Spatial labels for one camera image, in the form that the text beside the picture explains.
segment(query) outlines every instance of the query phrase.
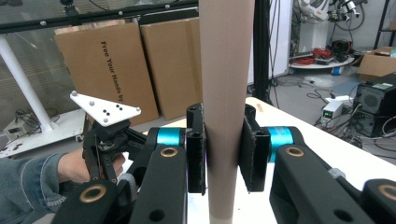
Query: human hand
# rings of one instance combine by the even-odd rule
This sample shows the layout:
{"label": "human hand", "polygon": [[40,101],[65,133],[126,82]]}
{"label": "human hand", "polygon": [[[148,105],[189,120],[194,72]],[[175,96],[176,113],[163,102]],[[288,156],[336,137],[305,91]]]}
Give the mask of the human hand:
{"label": "human hand", "polygon": [[[116,156],[113,161],[113,167],[117,176],[122,173],[122,165],[125,158],[122,154]],[[58,178],[59,183],[65,181],[73,181],[76,183],[83,183],[90,180],[87,166],[82,158],[82,148],[64,154],[58,163]]]}

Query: person's arm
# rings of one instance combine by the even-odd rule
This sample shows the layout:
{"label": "person's arm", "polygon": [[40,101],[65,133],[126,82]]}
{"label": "person's arm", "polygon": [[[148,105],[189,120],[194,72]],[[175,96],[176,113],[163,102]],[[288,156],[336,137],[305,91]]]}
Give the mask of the person's arm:
{"label": "person's arm", "polygon": [[[125,161],[114,160],[117,175]],[[0,159],[0,223],[33,223],[56,212],[65,196],[60,183],[89,180],[82,149],[29,160]]]}

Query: cardboard tube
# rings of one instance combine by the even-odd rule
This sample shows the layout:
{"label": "cardboard tube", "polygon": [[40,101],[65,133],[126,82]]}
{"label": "cardboard tube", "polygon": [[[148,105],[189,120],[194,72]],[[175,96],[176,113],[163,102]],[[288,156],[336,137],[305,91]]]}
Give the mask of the cardboard tube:
{"label": "cardboard tube", "polygon": [[233,223],[254,0],[200,0],[210,223]]}

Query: white table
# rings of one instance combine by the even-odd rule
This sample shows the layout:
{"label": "white table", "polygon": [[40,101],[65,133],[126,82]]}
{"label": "white table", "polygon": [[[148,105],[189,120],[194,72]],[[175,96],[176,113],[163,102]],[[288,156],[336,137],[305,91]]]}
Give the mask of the white table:
{"label": "white table", "polygon": [[[396,181],[396,166],[393,164],[383,161],[256,98],[247,98],[247,104],[256,107],[256,120],[262,127],[297,127],[310,148],[329,163],[331,167],[343,171],[346,174],[346,180],[355,188],[362,189],[364,182],[368,179],[386,178]],[[165,127],[185,126],[186,120],[183,119]],[[233,223],[276,223],[269,202],[273,172],[274,164],[268,163],[264,192],[250,194],[246,190],[242,176],[240,173],[238,174]],[[188,223],[209,223],[207,193],[204,197],[201,194],[189,194]]]}

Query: white table surface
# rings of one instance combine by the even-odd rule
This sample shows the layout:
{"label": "white table surface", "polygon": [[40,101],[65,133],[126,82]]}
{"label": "white table surface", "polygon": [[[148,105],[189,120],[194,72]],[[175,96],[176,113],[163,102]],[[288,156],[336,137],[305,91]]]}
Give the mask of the white table surface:
{"label": "white table surface", "polygon": [[[364,182],[368,179],[386,178],[396,181],[396,166],[393,164],[383,161],[256,98],[247,98],[247,104],[256,107],[256,120],[262,127],[297,127],[303,134],[306,144],[329,163],[331,167],[343,171],[346,174],[346,180],[355,188],[362,189]],[[185,126],[186,120],[183,119],[164,127]],[[233,223],[276,223],[269,202],[273,172],[274,164],[268,163],[264,192],[252,192],[250,194],[248,194],[243,178],[238,172]],[[209,223],[207,192],[205,196],[189,194],[188,200],[188,223]]]}

